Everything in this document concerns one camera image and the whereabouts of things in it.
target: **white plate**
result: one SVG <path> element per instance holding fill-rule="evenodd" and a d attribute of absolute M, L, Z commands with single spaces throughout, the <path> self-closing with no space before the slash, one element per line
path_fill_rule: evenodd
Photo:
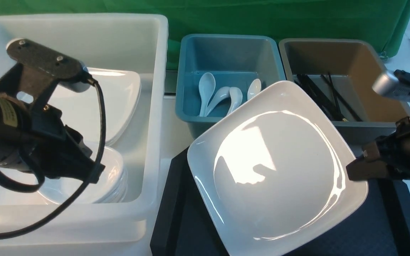
<path fill-rule="evenodd" d="M 104 94 L 106 145 L 111 146 L 124 132 L 134 113 L 140 96 L 140 76 L 132 71 L 99 68 L 88 68 L 88 71 L 98 80 Z M 58 86 L 48 103 L 62 110 L 63 123 L 80 132 L 84 141 L 99 141 L 99 105 L 94 87 L 77 93 Z"/>
<path fill-rule="evenodd" d="M 86 143 L 93 151 L 91 159 L 96 159 L 98 145 Z M 105 165 L 97 184 L 90 184 L 83 193 L 74 201 L 75 204 L 92 204 L 103 201 L 111 195 L 113 191 L 126 180 L 121 179 L 124 168 L 122 155 L 115 149 L 105 147 L 101 164 Z M 68 199 L 82 184 L 81 180 L 74 178 L 59 178 L 57 180 L 45 179 L 44 185 L 39 189 L 39 193 L 48 201 L 54 204 L 61 204 Z"/>
<path fill-rule="evenodd" d="M 313 240 L 366 199 L 355 159 L 324 113 L 280 81 L 197 138 L 188 162 L 231 256 L 279 256 Z"/>

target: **green cloth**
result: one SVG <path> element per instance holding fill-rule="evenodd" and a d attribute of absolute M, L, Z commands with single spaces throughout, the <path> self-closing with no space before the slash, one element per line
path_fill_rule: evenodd
<path fill-rule="evenodd" d="M 167 69 L 193 33 L 361 39 L 394 56 L 410 18 L 410 0 L 0 0 L 0 15 L 155 13 L 169 19 Z"/>

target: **black cable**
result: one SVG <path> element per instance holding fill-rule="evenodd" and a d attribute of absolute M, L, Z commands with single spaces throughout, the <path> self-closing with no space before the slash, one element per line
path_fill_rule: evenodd
<path fill-rule="evenodd" d="M 105 105 L 104 105 L 104 95 L 102 93 L 101 86 L 99 83 L 91 77 L 91 75 L 87 76 L 86 82 L 90 83 L 96 88 L 98 93 L 98 102 L 99 102 L 99 112 L 101 116 L 101 136 L 99 138 L 99 147 L 96 156 L 96 160 L 94 162 L 93 169 L 91 170 L 90 174 L 86 178 L 86 180 L 77 188 L 77 190 L 66 200 L 64 201 L 58 208 L 52 211 L 49 215 L 44 217 L 43 219 L 31 224 L 27 227 L 21 228 L 19 230 L 9 231 L 0 233 L 0 240 L 8 239 L 17 237 L 20 235 L 25 235 L 27 233 L 33 232 L 40 227 L 44 226 L 51 220 L 55 219 L 59 214 L 61 214 L 67 207 L 69 207 L 82 193 L 85 191 L 86 187 L 89 185 L 91 178 L 96 175 L 96 172 L 99 170 L 99 164 L 101 163 L 102 156 L 104 155 L 104 147 L 105 147 L 105 134 L 107 133 L 106 127 L 106 116 L 105 116 Z"/>

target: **white plastic bin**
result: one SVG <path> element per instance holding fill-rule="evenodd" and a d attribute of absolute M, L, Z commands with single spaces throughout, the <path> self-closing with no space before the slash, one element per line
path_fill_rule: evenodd
<path fill-rule="evenodd" d="M 129 191 L 116 204 L 73 204 L 59 217 L 0 246 L 137 241 L 156 201 L 168 22 L 142 14 L 0 16 L 0 77 L 13 65 L 5 52 L 14 38 L 28 38 L 93 68 L 135 71 L 142 89 L 127 130 L 113 146 L 130 172 Z M 57 206 L 2 205 L 0 232 L 28 226 Z"/>

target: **stacked plates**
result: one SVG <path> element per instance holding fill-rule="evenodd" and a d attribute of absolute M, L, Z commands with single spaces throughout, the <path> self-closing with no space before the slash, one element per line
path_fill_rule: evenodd
<path fill-rule="evenodd" d="M 96 159 L 98 144 L 85 143 L 92 151 L 91 159 Z M 105 169 L 97 184 L 90 184 L 74 201 L 75 204 L 118 203 L 127 192 L 127 171 L 124 170 L 123 159 L 115 149 L 105 147 L 101 164 Z M 46 178 L 39 193 L 51 204 L 61 204 L 68 199 L 82 184 L 74 178 L 51 180 Z"/>

